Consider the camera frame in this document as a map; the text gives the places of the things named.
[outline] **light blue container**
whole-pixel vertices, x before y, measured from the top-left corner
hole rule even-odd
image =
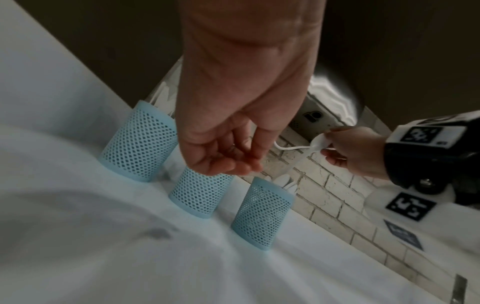
[[[139,101],[100,155],[108,169],[136,181],[151,181],[178,143],[175,121]]]
[[[269,250],[294,200],[295,195],[256,177],[231,228],[253,246]]]
[[[233,178],[226,174],[206,176],[186,168],[168,197],[186,212],[210,218]]]

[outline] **human hand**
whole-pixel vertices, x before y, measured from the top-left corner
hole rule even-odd
[[[187,165],[245,175],[293,118],[315,67],[325,0],[180,0],[175,119]],[[257,129],[250,144],[249,124]]]
[[[355,175],[389,179],[384,163],[386,137],[366,127],[337,128],[325,136],[332,141],[332,149],[321,151],[327,162]]]

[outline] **dark wall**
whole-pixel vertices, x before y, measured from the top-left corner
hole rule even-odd
[[[130,105],[182,55],[173,0],[16,1]]]
[[[320,53],[390,127],[480,109],[480,2],[331,0]]]

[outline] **pencil holder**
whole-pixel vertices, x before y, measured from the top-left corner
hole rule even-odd
[[[293,194],[255,177],[231,228],[253,246],[268,250],[294,200]]]
[[[175,121],[139,101],[100,155],[108,169],[136,181],[151,181],[177,145]]]
[[[197,217],[209,218],[233,178],[233,175],[226,174],[205,176],[186,168],[168,197],[186,212]]]

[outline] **plastic container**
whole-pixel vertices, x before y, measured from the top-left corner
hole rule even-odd
[[[210,218],[233,178],[226,174],[205,176],[186,168],[168,197],[186,212]]]
[[[136,181],[151,181],[178,143],[175,121],[139,101],[100,155],[108,169]]]
[[[293,194],[255,177],[231,228],[253,246],[269,250],[294,200]]]

